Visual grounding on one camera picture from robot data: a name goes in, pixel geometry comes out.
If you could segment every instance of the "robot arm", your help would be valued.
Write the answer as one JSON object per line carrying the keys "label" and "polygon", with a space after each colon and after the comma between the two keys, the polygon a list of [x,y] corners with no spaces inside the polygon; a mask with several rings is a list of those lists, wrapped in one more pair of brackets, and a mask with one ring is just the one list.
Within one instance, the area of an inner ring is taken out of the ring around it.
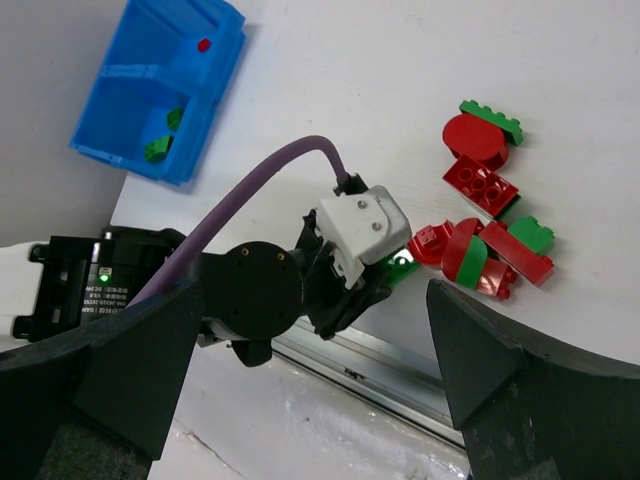
{"label": "robot arm", "polygon": [[[380,262],[409,241],[406,216],[384,187],[369,189],[359,176],[335,193],[304,217],[292,251],[249,242],[199,256],[187,272],[205,306],[199,345],[231,341],[245,365],[261,365],[271,358],[271,339],[301,316],[329,339],[389,297]],[[19,277],[5,280],[12,288],[0,303],[8,345],[120,312],[184,238],[107,227],[98,239],[52,237],[2,250],[2,275]]]}

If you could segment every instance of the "red lego block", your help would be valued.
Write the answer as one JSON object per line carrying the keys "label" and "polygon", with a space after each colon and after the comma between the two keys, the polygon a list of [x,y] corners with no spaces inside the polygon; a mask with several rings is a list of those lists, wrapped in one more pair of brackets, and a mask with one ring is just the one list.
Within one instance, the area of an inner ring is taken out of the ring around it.
{"label": "red lego block", "polygon": [[208,38],[203,38],[198,42],[198,51],[200,53],[204,53],[211,48],[211,40]]}
{"label": "red lego block", "polygon": [[529,250],[507,232],[507,226],[502,222],[491,222],[478,236],[489,248],[537,287],[553,273],[553,261],[549,257],[538,256]]}
{"label": "red lego block", "polygon": [[452,282],[456,281],[460,265],[464,259],[471,237],[480,233],[483,229],[482,222],[477,218],[466,218],[453,229],[447,248],[442,255],[442,273]]}
{"label": "red lego block", "polygon": [[430,267],[439,267],[452,232],[453,223],[449,220],[442,225],[427,225],[415,234],[407,247],[417,262]]}
{"label": "red lego block", "polygon": [[492,218],[499,218],[520,198],[516,187],[467,157],[460,157],[442,179]]}
{"label": "red lego block", "polygon": [[517,278],[518,275],[509,265],[489,257],[476,285],[476,292],[499,300],[506,300],[511,296],[510,284],[515,282]]}
{"label": "red lego block", "polygon": [[504,132],[486,120],[463,113],[447,122],[442,141],[456,158],[468,157],[495,171],[509,158]]}

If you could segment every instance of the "blue plastic bin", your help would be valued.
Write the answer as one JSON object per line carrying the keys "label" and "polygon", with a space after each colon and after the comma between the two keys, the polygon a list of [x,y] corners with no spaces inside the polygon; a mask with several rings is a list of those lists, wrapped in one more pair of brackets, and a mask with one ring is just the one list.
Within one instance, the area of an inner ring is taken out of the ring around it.
{"label": "blue plastic bin", "polygon": [[[245,36],[244,17],[222,0],[130,0],[70,146],[173,185],[193,175]],[[211,47],[200,52],[198,42]],[[184,109],[177,132],[167,114]],[[174,136],[159,163],[144,147]]]}

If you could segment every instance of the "green lego block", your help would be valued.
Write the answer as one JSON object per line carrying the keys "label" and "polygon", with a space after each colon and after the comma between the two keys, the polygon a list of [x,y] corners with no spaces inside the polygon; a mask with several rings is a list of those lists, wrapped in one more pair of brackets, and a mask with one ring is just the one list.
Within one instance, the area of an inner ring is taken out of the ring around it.
{"label": "green lego block", "polygon": [[167,126],[172,132],[177,132],[184,115],[184,108],[176,107],[167,114]]}
{"label": "green lego block", "polygon": [[458,270],[458,275],[456,275],[456,283],[463,287],[475,289],[482,275],[484,264],[487,263],[488,256],[489,251],[487,250],[487,245],[480,237],[476,235],[471,237],[469,248],[467,248],[467,253],[464,254],[464,258],[460,264],[460,270]]}
{"label": "green lego block", "polygon": [[406,248],[389,255],[381,263],[387,273],[386,285],[389,288],[395,287],[420,268],[420,263],[413,259],[413,256]]}
{"label": "green lego block", "polygon": [[160,163],[167,158],[167,153],[173,143],[172,135],[165,135],[144,147],[144,159],[149,163]]}
{"label": "green lego block", "polygon": [[522,128],[520,128],[520,121],[515,118],[507,118],[502,112],[494,112],[489,107],[481,107],[475,100],[465,100],[460,104],[460,111],[462,113],[470,113],[475,115],[489,123],[492,123],[496,127],[500,128],[505,135],[507,141],[515,146],[522,143]]}
{"label": "green lego block", "polygon": [[554,234],[548,227],[541,227],[536,217],[520,217],[508,229],[529,250],[536,255],[546,255],[553,248]]}

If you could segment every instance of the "white floor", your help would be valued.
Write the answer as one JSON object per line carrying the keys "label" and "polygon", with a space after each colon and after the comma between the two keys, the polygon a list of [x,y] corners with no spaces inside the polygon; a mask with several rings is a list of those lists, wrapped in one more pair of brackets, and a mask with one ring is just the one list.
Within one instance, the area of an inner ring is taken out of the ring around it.
{"label": "white floor", "polygon": [[197,348],[151,480],[459,480],[463,453],[279,358]]}

